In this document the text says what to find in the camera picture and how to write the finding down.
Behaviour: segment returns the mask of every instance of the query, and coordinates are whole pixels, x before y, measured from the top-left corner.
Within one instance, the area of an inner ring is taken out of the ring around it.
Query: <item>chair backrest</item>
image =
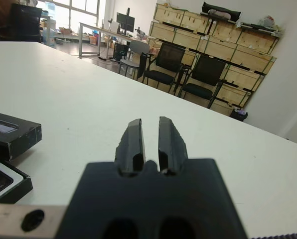
[[[216,86],[225,68],[225,63],[207,56],[200,56],[192,78]]]
[[[146,54],[142,53],[140,55],[140,66],[139,66],[139,69],[138,69],[137,79],[140,78],[143,75],[143,73],[144,73],[144,71],[145,71],[145,69],[147,67],[147,59],[148,58],[147,58]]]
[[[9,14],[9,24],[12,28],[12,33],[16,38],[28,37],[30,41],[31,36],[40,36],[40,17],[42,9],[12,4]]]
[[[156,65],[177,72],[180,69],[185,49],[163,43],[156,58]]]
[[[148,54],[149,45],[141,41],[131,41],[130,50],[137,54],[142,54],[142,53]]]

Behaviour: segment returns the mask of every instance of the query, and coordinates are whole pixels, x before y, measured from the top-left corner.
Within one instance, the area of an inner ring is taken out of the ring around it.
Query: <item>black device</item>
[[[15,203],[31,189],[28,175],[7,162],[0,162],[0,203]]]
[[[56,239],[246,239],[213,159],[188,159],[172,121],[160,117],[158,160],[145,163],[142,122],[122,136],[115,162],[89,163]]]
[[[124,35],[127,31],[134,32],[135,18],[130,16],[130,8],[128,8],[127,14],[117,13],[117,22],[121,24],[121,28],[124,30]]]
[[[0,160],[14,160],[41,139],[40,124],[0,114]]]

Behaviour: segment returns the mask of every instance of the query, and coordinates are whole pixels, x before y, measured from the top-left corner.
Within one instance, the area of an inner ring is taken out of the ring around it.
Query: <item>office chair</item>
[[[2,41],[36,41],[41,43],[40,17],[42,9],[11,5],[8,23],[0,27]]]
[[[144,42],[141,42],[141,41],[132,41],[130,43],[130,50],[132,53],[137,53],[137,54],[148,54],[149,53],[149,45],[144,43]],[[121,59],[120,60],[120,69],[119,69],[119,73],[121,71],[121,67],[122,65],[125,65],[127,68],[125,70],[125,76],[127,74],[127,71],[128,71],[128,68],[133,68],[135,70],[139,70],[139,67],[140,67],[140,64],[139,63],[135,63],[133,61],[130,60],[130,57],[129,59]]]
[[[209,104],[207,106],[207,108],[209,109],[212,106],[219,90],[223,85],[223,81],[221,81],[219,78],[224,68],[225,68],[224,62],[207,57],[207,56],[200,56],[194,70],[192,70],[188,75],[188,77],[186,77],[184,84],[182,86],[182,89],[178,94],[178,97],[181,97],[183,91],[185,91],[185,94],[186,92],[189,92],[193,95],[209,100]],[[187,84],[189,77],[192,77],[193,79],[207,83],[211,86],[217,85],[217,87],[213,93],[211,90],[204,88],[202,86],[198,86],[193,83]]]
[[[144,72],[144,77],[142,82],[144,82],[145,77],[147,77],[148,79],[147,85],[149,84],[149,79],[157,81],[156,88],[158,88],[158,85],[160,82],[166,85],[170,85],[168,90],[169,92],[170,89],[172,88],[172,85],[174,83],[174,80],[177,74],[180,72],[183,66],[181,62],[182,62],[184,53],[185,53],[185,49],[183,48],[180,48],[171,44],[163,43],[157,57],[150,62],[147,70]],[[157,66],[167,69],[169,71],[175,72],[176,75],[173,77],[160,71],[150,71],[149,67],[154,61],[156,62],[155,64]]]

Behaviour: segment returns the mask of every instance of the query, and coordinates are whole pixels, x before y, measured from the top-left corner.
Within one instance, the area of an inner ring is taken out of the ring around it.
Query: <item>desk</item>
[[[166,116],[190,158],[216,159],[249,238],[297,232],[291,141],[35,42],[0,42],[0,113],[42,124],[42,141],[13,163],[33,183],[19,204],[67,205],[85,165],[113,161],[137,118],[158,164]]]
[[[87,27],[89,29],[92,30],[96,30],[99,31],[99,39],[98,39],[98,52],[83,52],[82,51],[82,36],[83,36],[83,27]],[[116,32],[111,32],[109,30],[100,28],[100,27],[96,27],[96,26],[91,26],[91,25],[87,25],[84,24],[82,22],[80,22],[80,30],[79,30],[79,56],[81,57],[83,54],[92,54],[92,55],[97,55],[100,56],[100,45],[101,45],[101,33],[107,34],[108,36],[115,36],[116,38],[125,40],[127,42],[131,42],[131,41],[140,41],[134,37],[128,37],[128,36],[123,36],[121,34],[117,34]],[[108,47],[107,47],[107,56],[109,55],[109,42],[108,42]]]

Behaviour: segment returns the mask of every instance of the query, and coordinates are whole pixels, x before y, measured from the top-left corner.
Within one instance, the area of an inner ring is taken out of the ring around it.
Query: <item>cardboard box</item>
[[[40,140],[40,124],[0,114],[0,161],[14,160]]]

